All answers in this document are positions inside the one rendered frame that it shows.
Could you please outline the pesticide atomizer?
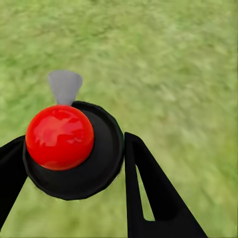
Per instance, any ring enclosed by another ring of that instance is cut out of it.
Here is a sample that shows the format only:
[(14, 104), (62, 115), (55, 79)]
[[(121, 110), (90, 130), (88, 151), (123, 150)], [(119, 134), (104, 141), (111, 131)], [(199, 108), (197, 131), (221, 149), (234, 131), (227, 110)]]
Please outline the pesticide atomizer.
[(35, 186), (65, 201), (87, 199), (105, 190), (121, 173), (124, 134), (101, 106), (74, 101), (83, 82), (74, 71), (47, 76), (57, 105), (29, 123), (23, 162)]

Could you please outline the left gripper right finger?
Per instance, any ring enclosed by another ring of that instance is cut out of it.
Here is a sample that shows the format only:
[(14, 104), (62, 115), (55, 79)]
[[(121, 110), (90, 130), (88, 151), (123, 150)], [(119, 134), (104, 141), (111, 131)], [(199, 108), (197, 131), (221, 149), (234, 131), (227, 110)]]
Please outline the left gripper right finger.
[[(128, 238), (208, 238), (143, 140), (124, 133)], [(144, 219), (138, 167), (155, 221)]]

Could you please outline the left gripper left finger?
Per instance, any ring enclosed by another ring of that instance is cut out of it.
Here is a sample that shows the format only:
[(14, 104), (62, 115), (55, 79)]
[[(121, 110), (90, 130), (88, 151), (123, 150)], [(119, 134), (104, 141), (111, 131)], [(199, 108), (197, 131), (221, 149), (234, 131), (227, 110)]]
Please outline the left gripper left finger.
[(0, 148), (0, 230), (27, 178), (23, 162), (25, 135)]

